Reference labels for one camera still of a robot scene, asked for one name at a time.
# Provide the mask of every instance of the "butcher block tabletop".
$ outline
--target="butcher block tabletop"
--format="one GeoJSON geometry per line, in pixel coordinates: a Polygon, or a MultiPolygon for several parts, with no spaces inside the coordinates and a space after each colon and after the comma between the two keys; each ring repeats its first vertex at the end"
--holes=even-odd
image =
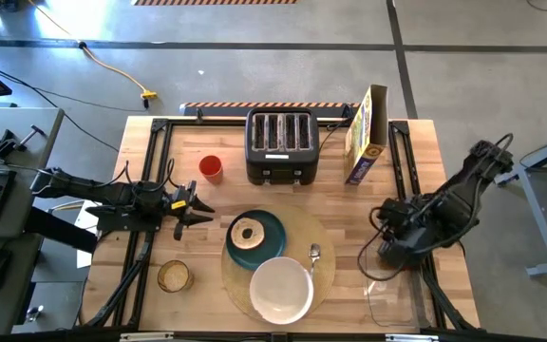
{"type": "MultiPolygon", "coordinates": [[[[128,161],[130,178],[136,181],[141,178],[154,118],[128,118],[117,159],[116,175],[128,161]]],[[[423,193],[433,192],[446,180],[434,123],[429,120],[409,120],[408,124],[421,190],[423,193]]],[[[358,271],[356,262],[358,252],[375,233],[368,223],[370,209],[381,205],[387,198],[398,198],[389,149],[382,153],[360,185],[344,185],[342,155],[346,132],[345,128],[339,128],[326,141],[320,152],[313,184],[256,186],[250,184],[246,177],[244,127],[175,126],[169,146],[169,157],[175,159],[172,180],[183,184],[197,181],[198,197],[217,212],[213,221],[185,229],[181,241],[174,240],[172,234],[177,220],[164,219],[160,231],[156,233],[149,263],[140,330],[415,332],[414,326],[405,324],[414,315],[411,305],[407,305],[414,300],[408,290],[408,276],[399,276],[388,283],[373,283],[358,271]],[[198,171],[199,161],[207,155],[216,155],[222,160],[224,178],[219,185],[209,183],[198,171]],[[316,217],[326,229],[336,257],[334,280],[326,299],[312,313],[287,326],[275,326],[243,313],[228,296],[221,275],[221,253],[230,223],[239,214],[268,204],[295,206],[316,217]],[[159,287],[158,271],[164,263],[173,259],[188,266],[194,275],[194,283],[187,290],[170,294],[159,287]]],[[[328,134],[329,131],[321,128],[320,141],[328,134]]],[[[162,142],[158,144],[154,161],[159,160],[162,142]]],[[[402,147],[400,155],[402,164],[406,165],[402,147]]],[[[457,167],[459,170],[461,161],[457,161],[457,167]]],[[[156,168],[157,162],[152,170],[152,181],[156,177],[156,168]]],[[[171,185],[166,186],[169,192],[174,190],[171,185]]],[[[410,189],[407,180],[408,194],[410,189]]],[[[100,241],[85,284],[81,312],[83,321],[96,314],[119,284],[128,238],[127,232],[114,232],[100,241]]],[[[448,249],[437,249],[434,251],[434,260],[444,292],[469,323],[479,326],[461,248],[454,245],[448,249]]],[[[135,285],[128,291],[124,323],[134,303],[135,285]]],[[[432,317],[427,291],[424,291],[421,301],[425,304],[427,316],[432,317]]]]}

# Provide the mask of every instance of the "round placemat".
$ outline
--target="round placemat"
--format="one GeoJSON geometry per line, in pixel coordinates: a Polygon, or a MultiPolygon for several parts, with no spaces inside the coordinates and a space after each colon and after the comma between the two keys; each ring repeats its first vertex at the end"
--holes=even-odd
{"type": "MultiPolygon", "coordinates": [[[[282,255],[297,260],[306,270],[309,271],[311,268],[311,259],[308,256],[311,244],[320,245],[320,259],[316,261],[313,272],[313,302],[307,313],[310,314],[322,304],[332,287],[336,270],[332,241],[322,223],[299,208],[288,205],[265,205],[256,209],[270,212],[282,222],[287,237],[286,249],[282,255]]],[[[264,321],[253,308],[249,294],[254,271],[246,270],[236,264],[224,245],[221,254],[221,272],[227,294],[234,304],[248,316],[264,321]]]]}

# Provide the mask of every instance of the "concrete floor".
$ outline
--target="concrete floor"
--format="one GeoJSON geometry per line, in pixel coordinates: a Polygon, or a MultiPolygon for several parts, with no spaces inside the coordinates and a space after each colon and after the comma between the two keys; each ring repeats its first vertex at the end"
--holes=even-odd
{"type": "MultiPolygon", "coordinates": [[[[547,0],[534,0],[547,6],[547,0]]],[[[405,44],[547,46],[547,12],[523,0],[396,0],[405,44]]],[[[47,1],[67,27],[85,39],[121,42],[392,44],[385,0],[302,0],[294,6],[131,7],[106,0],[47,1]]],[[[31,7],[1,13],[0,39],[66,38],[31,7]]],[[[78,124],[119,144],[128,115],[170,115],[193,101],[357,102],[369,84],[390,87],[390,116],[406,117],[393,51],[97,49],[108,63],[130,71],[160,94],[148,113],[101,109],[52,98],[78,124]]],[[[514,132],[515,156],[547,141],[547,54],[406,54],[419,118],[435,121],[448,175],[479,139],[514,132]]],[[[141,109],[138,89],[69,48],[0,47],[0,67],[24,81],[87,101],[141,109]]],[[[1,101],[46,106],[30,90],[11,85],[1,101]]],[[[116,156],[65,123],[50,165],[108,180],[116,156]]],[[[530,279],[524,267],[547,261],[537,226],[520,189],[491,187],[481,224],[463,239],[482,326],[494,333],[547,337],[547,276],[530,279]]],[[[65,199],[39,200],[49,207],[65,199]]],[[[72,251],[48,242],[52,266],[38,266],[46,282],[40,299],[60,305],[59,292],[77,294],[85,273],[73,271],[72,251]]]]}

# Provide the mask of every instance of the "white bowl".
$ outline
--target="white bowl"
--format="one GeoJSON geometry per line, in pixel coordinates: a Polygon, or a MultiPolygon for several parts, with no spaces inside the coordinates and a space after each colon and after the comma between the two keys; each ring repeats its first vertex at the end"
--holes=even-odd
{"type": "Polygon", "coordinates": [[[253,307],[265,320],[291,324],[310,309],[313,283],[310,274],[296,260],[274,257],[256,269],[250,295],[253,307]]]}

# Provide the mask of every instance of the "toaster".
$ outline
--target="toaster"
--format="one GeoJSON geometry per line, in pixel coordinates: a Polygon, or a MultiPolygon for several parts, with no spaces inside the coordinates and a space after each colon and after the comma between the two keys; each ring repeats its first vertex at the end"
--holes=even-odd
{"type": "Polygon", "coordinates": [[[255,108],[246,117],[246,173],[252,184],[310,184],[318,169],[318,121],[307,108],[255,108]]]}

